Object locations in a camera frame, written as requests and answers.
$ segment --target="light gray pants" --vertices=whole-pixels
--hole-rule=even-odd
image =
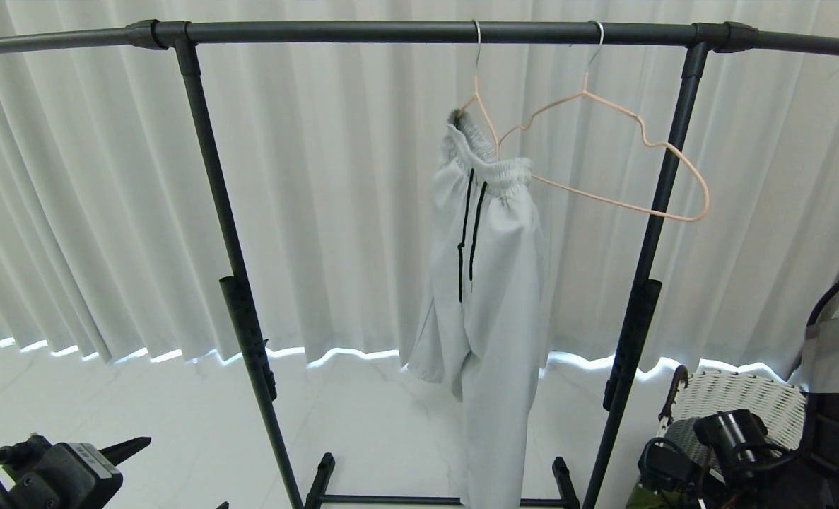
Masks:
[[[433,178],[431,277],[409,370],[464,404],[473,509],[520,504],[529,409],[545,357],[543,238],[526,158],[495,161],[468,113],[451,114]]]

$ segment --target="clothing rack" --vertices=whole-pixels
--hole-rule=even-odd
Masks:
[[[602,23],[605,45],[659,45],[686,48],[681,72],[680,91],[668,142],[682,149],[690,123],[699,81],[710,51],[741,52],[747,49],[777,49],[786,52],[839,55],[839,39],[794,33],[761,32],[742,23],[693,23],[693,25],[655,25],[655,23]],[[481,41],[510,45],[570,45],[598,43],[601,35],[594,23],[482,22]],[[271,441],[275,460],[283,479],[292,509],[319,509],[323,503],[387,503],[387,505],[460,505],[455,497],[436,496],[362,496],[326,493],[334,470],[334,457],[326,453],[305,502],[293,474],[290,457],[281,437],[274,411],[277,398],[265,343],[259,326],[244,255],[234,222],[225,185],[218,146],[215,142],[209,107],[203,92],[201,68],[196,45],[224,42],[400,42],[400,43],[477,43],[473,22],[409,21],[273,21],[232,23],[190,23],[186,21],[144,20],[123,28],[81,30],[60,33],[35,33],[0,37],[0,54],[34,52],[42,49],[90,48],[132,45],[145,49],[175,50],[187,99],[196,127],[206,174],[215,201],[218,221],[228,249],[233,275],[222,278],[221,289],[228,304],[237,341],[255,399]],[[661,173],[655,187],[652,209],[665,212],[671,199],[679,159],[665,151]],[[642,249],[636,265],[623,326],[617,342],[614,366],[604,390],[604,409],[609,410],[596,462],[589,480],[583,509],[594,509],[604,482],[614,441],[623,418],[623,410],[635,379],[636,368],[648,335],[652,314],[658,301],[661,283],[649,278],[664,219],[649,216]],[[580,508],[562,457],[552,464],[561,498],[523,499],[527,507]]]

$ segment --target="white curtain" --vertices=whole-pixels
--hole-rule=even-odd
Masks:
[[[839,37],[839,2],[0,2],[0,36],[145,18],[691,23]],[[590,45],[487,45],[481,91],[504,132],[580,89]],[[202,45],[255,300],[274,350],[387,351],[416,331],[429,181],[449,110],[471,94],[473,45]],[[652,139],[674,112],[684,49],[606,46],[591,89]],[[503,157],[642,206],[662,151],[591,103],[546,114]],[[664,226],[664,282],[643,367],[659,356],[790,366],[839,271],[839,57],[710,54],[685,152],[709,216]],[[555,348],[611,354],[646,216],[532,184],[548,239]],[[671,211],[700,210],[681,170]],[[228,258],[173,52],[0,56],[0,339],[121,358],[192,358],[236,343]]]

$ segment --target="rack foot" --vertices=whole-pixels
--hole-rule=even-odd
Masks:
[[[573,490],[570,471],[564,458],[554,458],[551,466],[554,479],[558,482],[558,492],[561,498],[524,498],[520,500],[522,507],[561,507],[562,509],[580,509],[580,500]],[[385,496],[385,495],[329,495],[328,482],[334,472],[334,457],[325,453],[319,462],[315,480],[309,495],[306,495],[305,509],[322,509],[323,503],[384,503],[385,505],[461,505],[455,496]]]

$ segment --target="empty hanger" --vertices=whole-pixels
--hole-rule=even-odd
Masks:
[[[457,112],[457,119],[459,119],[464,112],[467,111],[467,108],[470,107],[473,103],[479,104],[479,109],[481,110],[481,114],[485,118],[485,122],[488,125],[488,129],[491,130],[491,139],[493,141],[497,141],[498,133],[494,131],[494,124],[491,123],[491,118],[488,116],[487,110],[485,110],[485,104],[481,101],[481,96],[479,95],[479,57],[481,56],[481,28],[479,27],[479,22],[477,20],[473,20],[473,25],[476,27],[476,64],[475,64],[475,71],[473,73],[473,97],[470,97],[470,100],[464,104],[464,107],[461,107],[459,112]],[[494,147],[494,158],[500,158],[500,143],[497,143]]]
[[[693,176],[696,177],[696,180],[699,182],[699,186],[701,187],[701,190],[703,191],[703,196],[704,196],[703,210],[701,210],[700,213],[697,213],[697,215],[694,215],[694,216],[677,216],[677,215],[675,215],[675,213],[658,212],[657,210],[654,210],[654,209],[646,209],[646,207],[643,207],[643,206],[636,206],[636,205],[631,205],[629,203],[623,203],[623,202],[620,202],[620,201],[616,201],[616,200],[613,200],[613,199],[606,199],[606,197],[597,196],[597,194],[586,193],[586,191],[581,191],[581,190],[579,190],[577,188],[574,188],[574,187],[564,186],[564,184],[559,184],[557,182],[553,182],[551,180],[547,180],[546,178],[538,177],[538,176],[535,176],[535,175],[533,175],[532,177],[535,178],[535,180],[539,180],[539,181],[544,182],[546,184],[550,184],[551,186],[554,186],[554,187],[559,187],[561,189],[564,189],[565,191],[570,191],[571,193],[581,194],[584,197],[590,197],[590,199],[596,199],[596,200],[602,201],[604,203],[610,203],[611,205],[622,206],[622,207],[625,207],[625,209],[632,209],[632,210],[638,210],[639,212],[650,213],[653,216],[665,217],[667,219],[675,219],[677,221],[684,221],[684,222],[688,222],[688,223],[691,223],[691,222],[698,221],[698,220],[702,219],[708,213],[708,206],[709,206],[708,185],[705,184],[705,180],[704,180],[703,176],[701,176],[701,174],[699,173],[699,170],[697,170],[695,165],[691,163],[690,159],[687,159],[687,157],[684,154],[682,154],[682,152],[680,152],[680,149],[678,149],[677,147],[674,147],[674,145],[671,145],[667,141],[658,141],[658,142],[648,141],[648,139],[645,138],[645,120],[643,120],[642,117],[640,117],[638,114],[630,112],[630,110],[627,110],[625,107],[614,104],[614,103],[611,103],[610,100],[604,99],[603,97],[599,97],[596,94],[588,91],[589,68],[592,66],[592,62],[594,61],[594,59],[596,59],[596,57],[598,56],[598,52],[601,51],[601,47],[604,44],[604,26],[601,25],[601,23],[597,22],[597,21],[594,21],[593,23],[596,23],[598,25],[598,30],[600,31],[601,35],[600,35],[600,38],[598,39],[598,49],[596,49],[596,52],[594,52],[594,55],[592,55],[592,58],[589,59],[589,62],[586,66],[586,73],[583,75],[583,90],[581,90],[579,93],[575,93],[573,95],[569,95],[567,97],[564,97],[563,99],[555,100],[554,103],[549,103],[548,105],[542,107],[541,109],[536,110],[536,112],[532,113],[532,116],[529,117],[528,122],[526,122],[525,124],[520,124],[520,125],[514,126],[512,129],[507,131],[507,133],[504,134],[504,136],[502,136],[500,139],[498,139],[497,147],[500,148],[500,145],[501,145],[501,143],[504,142],[504,139],[507,138],[507,136],[509,136],[510,133],[514,132],[515,130],[526,130],[526,129],[528,129],[529,126],[532,125],[533,120],[535,120],[535,118],[538,117],[539,114],[541,114],[542,112],[545,112],[545,110],[549,110],[552,107],[561,105],[563,103],[569,103],[569,101],[580,98],[580,97],[586,97],[588,99],[596,101],[596,103],[601,103],[601,104],[604,104],[604,106],[612,107],[612,109],[617,110],[617,112],[623,113],[626,116],[629,116],[629,117],[635,119],[636,122],[639,123],[639,128],[640,128],[640,131],[642,132],[642,141],[643,141],[643,143],[645,143],[646,146],[667,148],[668,151],[671,151],[671,154],[674,154],[678,159],[680,159],[680,161],[685,165],[685,167],[687,167],[690,170],[691,173],[693,173]]]

